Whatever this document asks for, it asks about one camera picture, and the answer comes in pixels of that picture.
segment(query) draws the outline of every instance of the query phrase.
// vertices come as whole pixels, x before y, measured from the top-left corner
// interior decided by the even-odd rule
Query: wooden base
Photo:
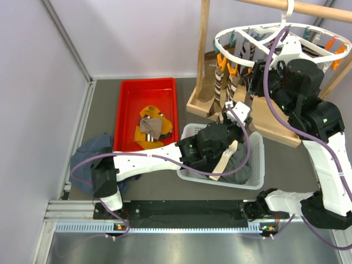
[[[226,90],[222,90],[221,92],[221,104],[224,105],[225,100],[225,93]],[[239,86],[236,90],[234,101],[235,102],[244,102],[246,96],[246,92],[244,87]],[[194,89],[191,97],[188,100],[186,109],[188,112],[197,114],[202,117],[206,117],[209,109],[211,107],[212,100],[208,102],[201,102],[196,98],[196,89]],[[282,119],[287,121],[288,117],[282,113],[282,111],[276,106],[273,102],[276,112],[280,115]],[[212,120],[217,120],[219,113],[209,117]],[[288,130],[287,128],[283,127],[272,115],[268,105],[265,101],[264,97],[255,97],[252,103],[252,113],[251,116],[253,117],[253,125],[255,130],[258,131],[263,137],[278,141],[280,143],[297,147],[301,140],[299,137],[293,133],[292,131]]]

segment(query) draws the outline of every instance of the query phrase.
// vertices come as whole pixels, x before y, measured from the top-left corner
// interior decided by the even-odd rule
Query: blue cloth
[[[71,157],[70,171],[80,162],[90,157],[96,156],[101,151],[101,149],[105,147],[112,147],[113,144],[114,144],[114,138],[107,133],[104,133],[100,136],[96,136],[88,140],[79,148],[77,148],[76,153]],[[75,171],[74,175],[79,179],[92,182],[90,166],[91,166],[90,162],[87,164],[84,164],[83,166],[81,166]],[[81,191],[87,194],[93,195],[92,185],[88,185],[84,182],[76,180],[72,178],[71,175],[70,175],[70,182],[72,183],[72,185],[74,185],[76,188],[80,189]],[[118,187],[121,193],[124,193],[127,190],[127,184],[125,181],[119,182]]]

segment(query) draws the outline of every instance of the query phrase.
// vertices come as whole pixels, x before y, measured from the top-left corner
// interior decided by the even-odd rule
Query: wooden rod
[[[257,4],[258,6],[271,7],[280,10],[287,10],[287,0],[237,0],[238,2]],[[352,12],[321,5],[307,4],[295,1],[295,13],[312,15],[319,18],[327,18],[347,23],[352,23]]]
[[[209,18],[210,0],[202,0],[202,10],[200,19],[200,38],[198,49],[198,65],[197,65],[197,83],[196,83],[196,98],[202,89],[203,83],[203,67],[204,67],[204,53],[205,43],[207,40],[208,18]]]
[[[340,65],[334,75],[329,79],[329,82],[324,89],[320,92],[320,98],[323,100],[337,87],[339,82],[352,70],[352,53],[349,54],[345,62]]]

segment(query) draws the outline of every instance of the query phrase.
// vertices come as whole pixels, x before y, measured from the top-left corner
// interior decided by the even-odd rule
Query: red plastic bin
[[[164,145],[178,141],[177,93],[174,78],[126,80],[121,83],[115,126],[115,151],[140,151],[134,133],[146,106],[156,106],[172,123],[172,133],[160,139]]]

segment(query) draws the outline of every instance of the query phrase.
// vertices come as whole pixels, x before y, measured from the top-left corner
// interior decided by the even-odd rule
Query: wooden frame
[[[246,2],[251,4],[257,4],[260,6],[271,7],[281,10],[287,9],[287,0],[237,0],[239,2]],[[204,53],[205,43],[208,28],[208,16],[209,16],[210,0],[202,0],[201,8],[201,30],[198,50],[198,64],[197,64],[197,83],[196,87],[191,94],[188,103],[187,111],[205,117],[209,112],[212,101],[201,102],[197,99],[203,82],[203,68],[204,68]],[[315,17],[333,19],[337,21],[343,21],[352,23],[352,12],[347,10],[322,7],[320,5],[307,4],[301,2],[295,2],[294,12],[313,15]],[[337,86],[342,78],[347,75],[348,71],[352,69],[352,54],[345,59],[344,64],[340,65],[333,77],[331,78],[328,85],[322,89],[321,98],[324,99],[326,96]],[[235,101],[245,101],[246,92],[243,87],[239,87],[235,93]],[[301,140],[295,133],[283,127],[271,114],[265,98],[255,97],[252,104],[252,117],[254,128],[261,133],[264,137],[284,143],[289,146],[297,147]],[[287,120],[287,117],[277,108],[278,113],[281,117]],[[213,115],[211,119],[216,120],[218,113]]]

